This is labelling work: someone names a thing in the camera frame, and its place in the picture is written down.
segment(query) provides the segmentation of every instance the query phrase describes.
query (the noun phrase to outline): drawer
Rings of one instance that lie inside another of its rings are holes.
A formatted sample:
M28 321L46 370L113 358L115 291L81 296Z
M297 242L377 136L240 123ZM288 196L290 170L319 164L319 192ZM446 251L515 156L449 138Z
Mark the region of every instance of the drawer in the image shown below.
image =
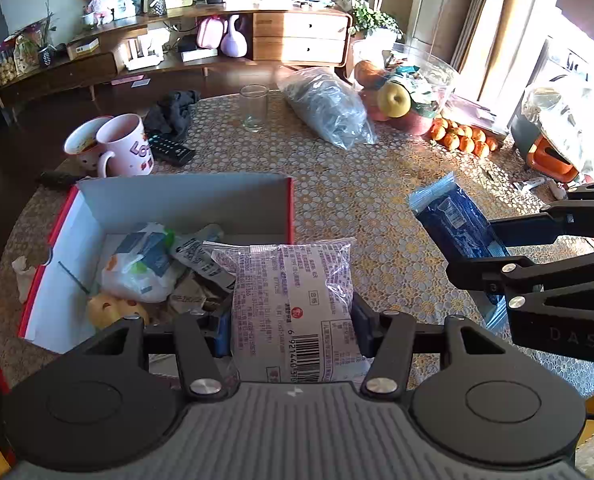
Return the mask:
M253 60L340 64L344 60L345 45L345 41L338 40L253 38Z
M92 82L108 80L116 74L117 68L110 52L71 61L46 72L53 91L87 86Z
M254 38L321 38L346 40L347 16L315 12L257 12Z

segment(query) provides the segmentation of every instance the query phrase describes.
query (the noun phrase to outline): cardboard box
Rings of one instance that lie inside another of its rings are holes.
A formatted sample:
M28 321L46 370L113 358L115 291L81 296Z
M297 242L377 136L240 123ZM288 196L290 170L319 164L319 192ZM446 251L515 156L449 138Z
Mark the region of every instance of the cardboard box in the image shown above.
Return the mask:
M38 268L18 336L64 353L94 334L87 294L106 237L158 222L180 234L210 223L234 245L293 243L293 181L272 173L158 174L82 180L71 190L48 237L49 261Z

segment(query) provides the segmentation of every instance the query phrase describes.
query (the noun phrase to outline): lace tablecloth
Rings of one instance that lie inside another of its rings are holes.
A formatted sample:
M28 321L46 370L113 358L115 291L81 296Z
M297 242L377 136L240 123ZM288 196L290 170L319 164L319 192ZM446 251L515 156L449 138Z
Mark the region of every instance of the lace tablecloth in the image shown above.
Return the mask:
M490 160L480 161L448 153L423 139L404 139L383 124L377 130L378 144L359 144L345 152L317 138L281 95L271 92L267 127L253 134L240 126L237 96L215 97L197 105L186 142L197 156L185 168L158 162L155 172L288 174L295 179L296 242L356 237L351 252L353 284L373 308L398 308L426 323L442 323L448 314L481 322L468 293L448 282L446 262L408 209L408 194L455 171L458 183L487 218L531 214L544 202L519 194L512 182L535 174L522 170L522 160L509 142ZM552 200L545 187L538 193L547 202ZM23 254L32 265L46 260L45 240L64 200L63 193L40 188L16 222L1 259L0 365L11 386L55 358L16 336L22 306L11 262ZM522 248L522 253L548 262L592 250L584 238L561 237L550 246ZM507 329L503 336L510 338ZM594 364L523 350L582 395L594 393ZM409 385L437 370L436 356L416 356Z

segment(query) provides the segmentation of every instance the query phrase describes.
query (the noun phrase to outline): blue plastic bag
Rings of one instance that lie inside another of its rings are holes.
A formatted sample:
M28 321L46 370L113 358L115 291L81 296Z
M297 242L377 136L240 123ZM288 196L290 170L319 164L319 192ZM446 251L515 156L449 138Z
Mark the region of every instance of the blue plastic bag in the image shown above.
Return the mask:
M452 172L412 192L408 205L447 261L509 256L485 216L457 186ZM486 328L493 330L506 317L506 300L500 294L485 296L488 301L475 302Z

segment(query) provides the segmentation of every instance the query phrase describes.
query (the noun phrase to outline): pink bag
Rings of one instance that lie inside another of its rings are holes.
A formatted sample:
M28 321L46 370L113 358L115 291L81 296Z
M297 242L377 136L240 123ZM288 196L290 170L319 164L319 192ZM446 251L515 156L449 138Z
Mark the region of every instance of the pink bag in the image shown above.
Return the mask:
M226 21L219 16L211 16L202 20L197 33L197 46L201 48L217 48L221 37L226 32Z

